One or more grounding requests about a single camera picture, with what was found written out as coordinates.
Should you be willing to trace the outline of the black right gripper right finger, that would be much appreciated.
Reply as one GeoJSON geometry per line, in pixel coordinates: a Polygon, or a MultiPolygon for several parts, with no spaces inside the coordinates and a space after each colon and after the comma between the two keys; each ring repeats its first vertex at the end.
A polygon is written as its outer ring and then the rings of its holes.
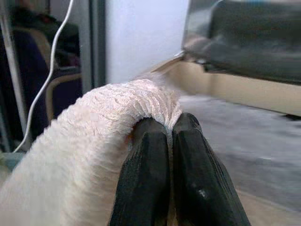
{"type": "Polygon", "coordinates": [[[173,161],[178,225],[250,225],[226,167],[191,113],[182,113],[174,125],[173,161]]]}

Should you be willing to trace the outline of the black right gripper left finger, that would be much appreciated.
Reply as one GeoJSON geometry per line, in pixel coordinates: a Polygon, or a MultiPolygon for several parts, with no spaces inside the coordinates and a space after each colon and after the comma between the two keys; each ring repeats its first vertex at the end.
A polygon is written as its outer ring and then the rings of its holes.
{"type": "Polygon", "coordinates": [[[110,226],[165,226],[170,197],[165,127],[153,118],[139,121],[118,180],[110,226]]]}

